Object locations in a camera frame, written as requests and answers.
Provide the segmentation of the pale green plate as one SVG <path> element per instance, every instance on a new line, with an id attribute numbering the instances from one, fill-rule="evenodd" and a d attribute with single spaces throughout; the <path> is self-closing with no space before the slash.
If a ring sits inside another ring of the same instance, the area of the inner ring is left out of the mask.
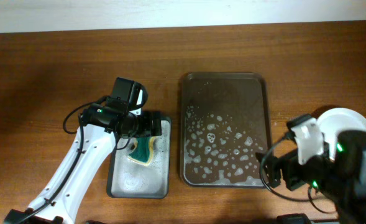
<path id="1" fill-rule="evenodd" d="M 332 161 L 335 160 L 339 133 L 347 130 L 366 132 L 366 118 L 347 108 L 327 110 L 317 119 L 316 124 L 324 134 L 324 141 L 329 144 L 329 158 Z"/>

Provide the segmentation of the green and yellow sponge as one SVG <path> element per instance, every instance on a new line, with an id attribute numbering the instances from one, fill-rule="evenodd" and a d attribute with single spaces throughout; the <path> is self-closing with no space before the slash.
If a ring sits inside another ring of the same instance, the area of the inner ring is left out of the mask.
<path id="1" fill-rule="evenodd" d="M 135 149 L 128 155 L 128 158 L 140 165 L 149 165 L 153 158 L 156 139 L 156 137 L 137 138 L 135 140 Z"/>

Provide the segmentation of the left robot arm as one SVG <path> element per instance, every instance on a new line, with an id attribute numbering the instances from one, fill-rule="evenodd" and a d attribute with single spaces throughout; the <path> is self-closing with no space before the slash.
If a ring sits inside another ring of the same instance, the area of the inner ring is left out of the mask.
<path id="1" fill-rule="evenodd" d="M 135 139 L 129 158 L 148 164 L 162 127 L 160 113 L 140 111 L 147 99 L 142 84 L 117 78 L 110 95 L 83 105 L 73 144 L 50 182 L 26 211 L 10 210 L 4 222 L 74 223 L 94 176 L 121 139 Z"/>

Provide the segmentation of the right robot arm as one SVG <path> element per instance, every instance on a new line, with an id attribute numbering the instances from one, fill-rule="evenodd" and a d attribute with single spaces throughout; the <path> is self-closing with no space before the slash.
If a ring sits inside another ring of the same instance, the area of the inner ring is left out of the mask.
<path id="1" fill-rule="evenodd" d="M 290 191 L 307 184 L 309 192 L 320 192 L 334 203 L 341 223 L 366 223 L 366 132 L 339 133 L 336 149 L 334 161 L 322 152 L 304 165 L 298 162 L 298 150 L 281 157 L 273 156 L 273 148 L 258 152 L 260 179 L 270 192 L 281 182 Z"/>

